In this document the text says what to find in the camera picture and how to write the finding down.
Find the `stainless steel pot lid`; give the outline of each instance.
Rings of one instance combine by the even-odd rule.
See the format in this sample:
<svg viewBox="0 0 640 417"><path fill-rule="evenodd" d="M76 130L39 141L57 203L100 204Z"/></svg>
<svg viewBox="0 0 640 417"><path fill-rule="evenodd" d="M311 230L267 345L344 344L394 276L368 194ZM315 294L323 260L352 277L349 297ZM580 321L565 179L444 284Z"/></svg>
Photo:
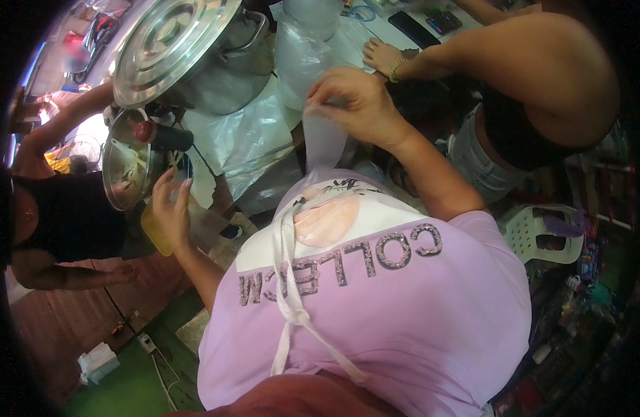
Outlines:
<svg viewBox="0 0 640 417"><path fill-rule="evenodd" d="M241 0L160 0L132 29L116 62L116 103L134 109L171 88L212 47Z"/></svg>

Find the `lavender t-shirt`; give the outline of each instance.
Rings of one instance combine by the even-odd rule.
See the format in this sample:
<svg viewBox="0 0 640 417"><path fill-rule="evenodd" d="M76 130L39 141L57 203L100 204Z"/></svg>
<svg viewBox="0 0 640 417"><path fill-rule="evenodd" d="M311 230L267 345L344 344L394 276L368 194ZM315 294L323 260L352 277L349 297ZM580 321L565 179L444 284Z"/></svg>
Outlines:
<svg viewBox="0 0 640 417"><path fill-rule="evenodd" d="M407 416L479 416L528 349L523 264L488 213L429 218L365 178L341 174L281 205L336 194L294 217L294 277L313 325L366 374L363 388ZM270 375L285 324L272 232L246 242L218 287L199 349L197 387L208 410ZM284 373L347 377L310 332L291 332Z"/></svg>

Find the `electrical cord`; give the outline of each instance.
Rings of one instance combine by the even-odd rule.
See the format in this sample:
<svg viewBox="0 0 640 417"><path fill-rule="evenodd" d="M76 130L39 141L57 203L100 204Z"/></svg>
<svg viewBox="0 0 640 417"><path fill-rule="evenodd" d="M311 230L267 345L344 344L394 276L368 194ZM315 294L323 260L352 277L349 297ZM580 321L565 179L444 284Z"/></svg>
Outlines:
<svg viewBox="0 0 640 417"><path fill-rule="evenodd" d="M163 381L163 376L160 375L160 369L158 368L158 363L155 360L155 351L158 351L158 353L160 354L160 356L163 357L163 360L165 361L165 363L167 364L167 367L172 371L172 373L174 374L174 376L176 377L176 381L172 382L169 387L165 387L165 381ZM160 380L160 384L163 386L163 390L165 391L165 395L167 396L167 404L169 405L169 408L172 411L178 411L178 409L176 408L176 405L174 404L174 401L172 400L172 397L169 395L169 390L175 385L178 384L181 381L181 378L178 377L178 375L176 375L176 372L174 371L174 368L172 368L172 366L169 364L169 362L167 362L167 359L165 358L165 355L163 355L163 353L160 351L160 349L158 349L157 347L155 348L155 350L153 352L151 352L151 360L153 361L153 366L155 367L155 371L156 374L158 374L158 379Z"/></svg>

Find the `power strip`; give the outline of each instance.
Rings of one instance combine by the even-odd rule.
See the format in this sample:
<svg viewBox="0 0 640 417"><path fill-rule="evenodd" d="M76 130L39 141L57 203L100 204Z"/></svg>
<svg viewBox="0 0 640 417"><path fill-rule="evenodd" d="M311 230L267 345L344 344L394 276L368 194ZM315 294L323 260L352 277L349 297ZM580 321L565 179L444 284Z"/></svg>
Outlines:
<svg viewBox="0 0 640 417"><path fill-rule="evenodd" d="M150 336L146 333L141 333L139 336L137 336L137 341L147 354L151 354L154 350L157 349L155 343L153 343L153 340L151 340Z"/></svg>

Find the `green floor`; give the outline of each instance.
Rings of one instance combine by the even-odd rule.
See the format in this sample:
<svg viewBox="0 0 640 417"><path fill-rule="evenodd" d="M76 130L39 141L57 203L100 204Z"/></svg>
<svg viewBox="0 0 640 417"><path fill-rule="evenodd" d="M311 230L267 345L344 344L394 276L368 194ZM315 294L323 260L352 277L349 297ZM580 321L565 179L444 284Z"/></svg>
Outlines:
<svg viewBox="0 0 640 417"><path fill-rule="evenodd" d="M197 314L204 305L194 290L175 298L144 331L163 352L181 381L170 395L179 411L203 411L197 397L197 366L199 361L183 345L174 332ZM65 406L65 415L72 417L151 417L170 412L151 357L133 338L117 352L120 366L100 380L80 389ZM169 386L176 379L156 352L156 361Z"/></svg>

